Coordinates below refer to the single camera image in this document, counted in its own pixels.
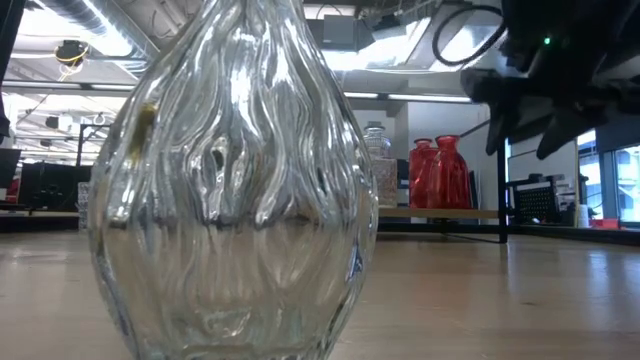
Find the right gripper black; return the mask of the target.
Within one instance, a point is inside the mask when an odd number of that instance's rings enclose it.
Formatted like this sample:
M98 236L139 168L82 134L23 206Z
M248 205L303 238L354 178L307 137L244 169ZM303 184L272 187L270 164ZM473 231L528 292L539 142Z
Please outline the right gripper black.
M520 99L614 103L640 115L640 84L596 85L601 72L640 55L640 0L501 0L500 46L515 75L469 68L461 85L473 101L489 104L485 151L493 155L518 125ZM605 108L560 107L543 134L536 156L544 160L562 146L608 121Z

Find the red bulbous glass vase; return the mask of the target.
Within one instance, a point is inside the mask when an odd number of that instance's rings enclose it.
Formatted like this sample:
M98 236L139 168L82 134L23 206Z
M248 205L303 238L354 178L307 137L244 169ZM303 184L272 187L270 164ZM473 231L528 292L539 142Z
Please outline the red bulbous glass vase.
M436 138L437 153L433 159L427 188L427 207L436 209L470 209L469 170L457 146L459 136Z

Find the red ribbed cylinder glass vase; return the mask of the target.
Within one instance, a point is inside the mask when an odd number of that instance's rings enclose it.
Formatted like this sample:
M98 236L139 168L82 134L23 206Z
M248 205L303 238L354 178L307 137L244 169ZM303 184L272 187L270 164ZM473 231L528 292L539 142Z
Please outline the red ribbed cylinder glass vase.
M426 208L431 166L438 150L429 138L419 138L414 143L415 148L409 153L409 205Z

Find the clear studded square glass vase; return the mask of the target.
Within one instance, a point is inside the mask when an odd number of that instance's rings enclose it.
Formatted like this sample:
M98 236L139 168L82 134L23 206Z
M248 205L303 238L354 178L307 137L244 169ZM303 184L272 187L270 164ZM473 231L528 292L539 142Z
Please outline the clear studded square glass vase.
M374 157L372 159L373 173L378 188L380 207L397 206L397 162L395 159Z

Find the clear textured glass vase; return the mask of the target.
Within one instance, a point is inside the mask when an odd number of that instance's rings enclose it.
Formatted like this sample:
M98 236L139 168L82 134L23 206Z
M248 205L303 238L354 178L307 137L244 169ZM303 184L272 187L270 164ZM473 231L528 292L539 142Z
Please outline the clear textured glass vase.
M77 185L77 201L76 208L78 211L78 228L80 230L88 230L90 228L89 221L89 202L90 202L90 183L80 182Z

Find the black perforated metal cart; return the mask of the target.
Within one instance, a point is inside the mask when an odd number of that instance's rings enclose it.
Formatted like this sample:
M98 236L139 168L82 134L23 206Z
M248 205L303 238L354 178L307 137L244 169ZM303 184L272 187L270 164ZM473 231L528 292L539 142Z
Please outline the black perforated metal cart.
M556 185L563 179L563 175L530 174L507 182L509 220L515 225L558 224L561 214Z

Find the white ceiling strip light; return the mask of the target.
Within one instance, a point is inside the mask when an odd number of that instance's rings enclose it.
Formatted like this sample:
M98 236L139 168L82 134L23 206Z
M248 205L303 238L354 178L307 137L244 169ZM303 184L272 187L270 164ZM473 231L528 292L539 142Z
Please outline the white ceiling strip light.
M472 100L462 96L448 95L419 95L419 94L396 94L396 93L373 93L373 92L344 92L346 98L359 100L376 101L398 101L398 102L423 102L423 103L453 103L470 104Z

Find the black background appliance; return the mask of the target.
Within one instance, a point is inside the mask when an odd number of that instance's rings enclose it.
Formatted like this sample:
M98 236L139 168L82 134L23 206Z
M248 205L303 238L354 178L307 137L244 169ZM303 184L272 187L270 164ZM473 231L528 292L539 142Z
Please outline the black background appliance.
M397 205L409 206L409 162L405 159L397 159Z

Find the gray ceiling-mounted box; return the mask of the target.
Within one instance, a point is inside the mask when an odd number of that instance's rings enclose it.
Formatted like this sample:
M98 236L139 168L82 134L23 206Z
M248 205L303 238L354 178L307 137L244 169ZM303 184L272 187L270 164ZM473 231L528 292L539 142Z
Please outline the gray ceiling-mounted box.
M357 35L353 17L325 15L323 18L322 47L328 50L354 51Z

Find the clear wavy teardrop glass vase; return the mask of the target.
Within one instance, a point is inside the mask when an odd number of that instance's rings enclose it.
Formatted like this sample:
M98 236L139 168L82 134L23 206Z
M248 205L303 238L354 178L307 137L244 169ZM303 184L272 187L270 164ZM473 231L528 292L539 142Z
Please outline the clear wavy teardrop glass vase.
M100 293L135 360L327 360L378 196L302 0L204 0L94 163Z

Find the black background monitor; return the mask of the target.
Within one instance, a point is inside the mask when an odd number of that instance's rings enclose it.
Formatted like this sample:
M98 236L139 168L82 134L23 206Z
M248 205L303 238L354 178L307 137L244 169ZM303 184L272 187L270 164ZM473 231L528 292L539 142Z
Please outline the black background monitor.
M18 203L33 209L76 212L78 184L90 181L91 170L91 166L24 164Z

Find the black aluminium table frame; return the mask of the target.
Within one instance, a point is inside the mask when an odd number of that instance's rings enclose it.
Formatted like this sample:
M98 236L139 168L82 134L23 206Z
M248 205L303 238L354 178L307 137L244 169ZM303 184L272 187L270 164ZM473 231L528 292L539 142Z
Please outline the black aluminium table frame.
M0 233L29 233L71 231L79 229L77 217L62 216L0 216ZM567 227L536 227L463 224L410 224L380 223L380 233L438 233L438 234L491 234L500 239L506 235L529 235L545 238L596 242L612 245L640 247L640 231L579 229Z

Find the silver round ceiling duct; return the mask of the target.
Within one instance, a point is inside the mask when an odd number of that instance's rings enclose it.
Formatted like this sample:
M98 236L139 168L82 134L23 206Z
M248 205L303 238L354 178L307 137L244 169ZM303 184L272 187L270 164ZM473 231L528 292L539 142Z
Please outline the silver round ceiling duct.
M44 7L81 27L99 52L116 57L153 59L157 47L115 0L38 0Z

